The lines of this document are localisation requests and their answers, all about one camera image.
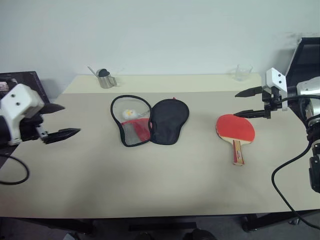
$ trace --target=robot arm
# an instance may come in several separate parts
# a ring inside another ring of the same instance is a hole
[[[43,128],[42,114],[64,109],[54,103],[44,103],[38,93],[24,84],[16,85],[1,100],[0,146],[17,145],[40,138],[45,144],[65,140],[80,131],[67,128],[48,133]]]
[[[251,97],[262,94],[264,110],[245,110],[235,113],[242,118],[271,118],[271,111],[282,109],[288,110],[288,106],[298,106],[300,118],[306,127],[307,139],[311,142],[313,157],[310,158],[310,184],[314,191],[320,193],[320,77],[298,83],[296,86],[288,87],[286,77],[271,68],[266,72],[265,81],[262,86],[249,88],[239,92],[236,97]],[[312,95],[314,98],[302,98],[296,96]]]

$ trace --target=red rubber paddle face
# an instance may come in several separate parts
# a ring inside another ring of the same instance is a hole
[[[245,164],[241,145],[249,144],[255,139],[255,130],[243,117],[232,114],[222,115],[216,121],[215,129],[219,137],[233,145],[233,164]]]
[[[232,114],[222,115],[216,121],[216,132],[222,138],[230,138],[252,142],[255,139],[255,129],[251,123],[243,117]]]

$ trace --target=black metal frame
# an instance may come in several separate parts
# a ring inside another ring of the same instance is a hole
[[[16,218],[22,221],[30,222],[33,224],[39,224],[46,226],[50,229],[61,229],[70,232],[76,232],[79,234],[91,235],[94,232],[93,219],[89,219],[89,222],[83,222],[78,219],[65,219],[65,218]]]
[[[297,211],[301,216],[308,216],[320,213],[320,209]],[[206,217],[218,217],[223,215],[208,215]],[[257,214],[242,214],[239,215],[243,218],[242,229],[245,232],[254,232],[262,228],[268,228],[283,222],[288,222],[293,225],[297,225],[299,221],[297,216],[291,212],[273,212],[264,216],[258,217]],[[188,218],[196,216],[177,216],[177,217],[161,217],[161,218]],[[76,232],[79,234],[92,235],[95,227],[93,221],[96,219],[47,219],[47,218],[17,218],[22,221],[31,222],[34,224],[43,225],[51,229],[61,229],[70,232]],[[196,222],[167,222],[167,223],[151,223],[151,224],[139,224],[131,225],[129,231],[150,231],[150,230],[174,230],[174,229],[195,229],[197,228]]]
[[[308,215],[320,213],[320,210],[314,209],[297,212],[301,216],[305,217]],[[268,228],[283,222],[290,222],[291,224],[295,225],[295,223],[299,223],[299,221],[297,221],[296,219],[297,216],[292,211],[273,212],[261,217],[258,217],[256,214],[248,214],[245,216],[245,220],[242,224],[242,229],[245,232],[254,232],[259,229]]]

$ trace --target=label on handle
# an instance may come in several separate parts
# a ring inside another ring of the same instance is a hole
[[[245,165],[244,157],[242,156],[241,144],[239,140],[233,140],[233,164],[238,166]]]

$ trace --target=gray floor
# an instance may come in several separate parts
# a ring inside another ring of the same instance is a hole
[[[320,214],[306,217],[320,225]],[[138,232],[128,231],[130,225],[196,222],[197,227],[212,232],[218,240],[320,240],[320,231],[301,223],[297,226],[282,223],[256,232],[244,232],[238,216],[188,217],[188,218],[129,218],[95,220],[94,236],[80,235],[81,240],[133,240]],[[2,218],[0,236],[6,240],[63,240],[67,231],[17,219]],[[188,230],[150,231],[156,240],[181,240]]]

